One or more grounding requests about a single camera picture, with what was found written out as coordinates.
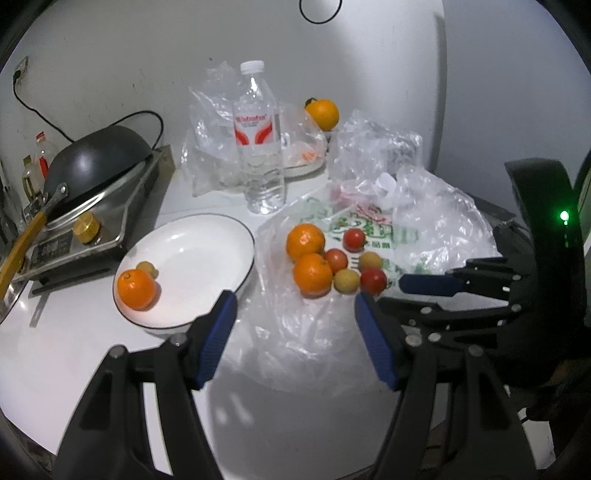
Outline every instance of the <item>orange on plate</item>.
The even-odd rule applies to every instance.
[[[330,100],[310,100],[306,102],[306,112],[322,130],[330,132],[339,123],[339,109]]]
[[[130,309],[144,310],[156,298],[158,286],[143,270],[126,270],[117,279],[117,293]]]

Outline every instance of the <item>cherry tomato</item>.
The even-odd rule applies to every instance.
[[[350,228],[343,235],[343,247],[351,253],[361,252],[364,245],[365,233],[359,228]]]
[[[388,286],[388,277],[378,267],[366,267],[361,272],[361,290],[379,295]]]
[[[331,248],[324,253],[324,259],[329,263],[333,274],[344,270],[349,265],[347,254],[338,248]]]

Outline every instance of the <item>power cord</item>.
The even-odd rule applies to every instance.
[[[302,7],[302,3],[304,0],[300,0],[300,14],[302,17],[304,17],[304,19],[313,24],[313,25],[325,25],[328,22],[332,21],[335,19],[335,17],[339,14],[341,7],[343,6],[343,0],[339,0],[339,6],[336,8],[336,12],[332,15],[332,17],[330,17],[328,20],[323,20],[322,22],[317,22],[314,20],[311,20],[305,13],[304,13],[304,8]]]
[[[26,108],[27,110],[29,110],[30,112],[36,113],[37,116],[39,118],[41,118],[41,120],[43,120],[45,123],[47,123],[49,126],[53,127],[56,131],[58,131],[66,140],[68,140],[68,142],[70,143],[74,143],[74,140],[67,134],[65,133],[60,127],[58,127],[57,125],[51,123],[47,118],[45,118],[41,112],[35,108],[32,108],[30,106],[28,106],[25,102],[22,101],[22,99],[18,96],[17,94],[17,82],[18,79],[22,76],[22,72],[20,70],[17,70],[16,72],[14,72],[14,75],[12,76],[12,92],[14,93],[15,98],[20,102],[20,104]],[[160,139],[162,138],[162,135],[164,133],[164,120],[162,118],[162,116],[158,113],[158,112],[154,112],[153,110],[139,110],[137,112],[133,112],[130,113],[129,115],[125,115],[123,118],[120,118],[119,120],[113,122],[112,124],[110,124],[109,126],[111,127],[112,125],[117,125],[120,124],[121,122],[123,122],[124,120],[127,120],[128,118],[131,118],[133,116],[137,116],[137,115],[153,115],[155,116],[158,121],[160,122],[160,133],[158,133],[158,138],[156,138],[156,142],[154,142],[154,145],[152,145],[152,150],[156,148],[156,146],[158,145],[158,142],[160,142]]]
[[[153,115],[160,122],[160,133],[158,134],[158,137],[156,138],[156,142],[154,142],[154,145],[152,145],[152,150],[153,150],[156,148],[156,145],[158,145],[158,142],[160,141],[160,139],[162,138],[162,135],[164,133],[164,120],[162,119],[162,116],[158,112],[154,112],[153,110],[138,110],[137,112],[133,112],[133,113],[130,113],[129,115],[125,115],[123,118],[119,118],[119,120],[117,120],[116,122],[113,122],[109,126],[111,127],[112,125],[120,124],[122,121],[127,120],[128,118],[131,118],[131,117],[137,116],[137,115]]]
[[[21,105],[26,108],[27,110],[36,113],[39,118],[41,118],[41,120],[43,120],[45,123],[47,123],[48,125],[52,126],[53,128],[55,128],[59,133],[62,134],[62,136],[68,140],[68,142],[73,143],[74,141],[68,137],[68,135],[57,125],[52,124],[47,118],[45,118],[41,112],[39,112],[39,110],[36,110],[34,108],[31,108],[30,106],[28,106],[25,102],[23,102],[21,100],[21,98],[18,96],[17,94],[17,81],[18,79],[21,77],[22,72],[20,70],[17,70],[16,72],[14,72],[14,75],[12,75],[12,92],[14,93],[14,96],[16,97],[16,99],[21,102]]]

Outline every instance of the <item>stainless steel stove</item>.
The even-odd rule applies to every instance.
[[[39,295],[114,272],[129,250],[129,237],[158,177],[163,156],[154,151],[78,207],[50,219],[28,250],[15,280],[34,280],[31,294]],[[98,236],[85,245],[74,236],[72,227],[88,211],[101,227]]]

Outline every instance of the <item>yellow fruit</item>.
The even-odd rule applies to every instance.
[[[375,252],[365,252],[359,257],[359,271],[368,267],[382,268],[382,257]]]
[[[151,264],[150,262],[146,262],[146,260],[138,263],[135,268],[136,268],[136,270],[145,271],[152,278],[158,277],[158,270],[156,270],[156,267],[153,264]]]
[[[335,289],[338,292],[352,294],[359,288],[359,275],[356,271],[345,268],[335,275]]]
[[[339,109],[330,100],[316,100],[306,105],[306,112],[325,132],[330,132],[339,123]]]

